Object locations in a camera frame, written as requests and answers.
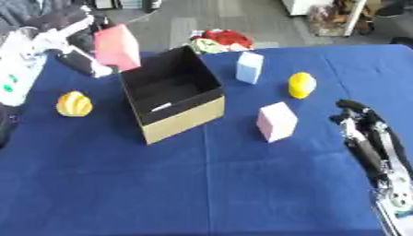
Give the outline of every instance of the pink cube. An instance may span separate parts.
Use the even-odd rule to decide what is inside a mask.
[[[297,116],[284,102],[260,109],[256,125],[268,143],[291,136],[297,125]]]
[[[122,71],[140,67],[139,44],[125,25],[96,32],[95,51],[103,65],[117,65]]]

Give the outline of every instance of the yellow bread toy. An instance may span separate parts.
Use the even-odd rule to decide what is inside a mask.
[[[92,111],[90,99],[79,91],[71,91],[59,98],[56,110],[63,116],[82,117]]]
[[[289,95],[302,100],[315,90],[317,82],[310,74],[300,72],[289,79]]]

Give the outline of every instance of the cardboard box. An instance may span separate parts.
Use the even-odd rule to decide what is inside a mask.
[[[256,125],[268,143],[291,136],[298,118],[284,102],[260,109]]]
[[[188,46],[153,56],[122,78],[147,144],[224,114],[221,85]]]

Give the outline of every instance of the robotic arm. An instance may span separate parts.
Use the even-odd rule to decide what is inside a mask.
[[[330,120],[343,129],[344,144],[372,184],[372,205],[389,236],[413,235],[413,171],[393,130],[371,108],[339,100]]]

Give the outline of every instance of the floor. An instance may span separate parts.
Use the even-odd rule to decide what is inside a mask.
[[[187,42],[192,30],[237,30],[254,39],[255,48],[320,44],[388,43],[394,36],[413,36],[413,14],[377,18],[369,36],[316,37],[305,18],[290,18],[280,0],[164,0],[151,15],[140,10],[115,10],[109,15],[127,23],[142,51],[159,52]]]

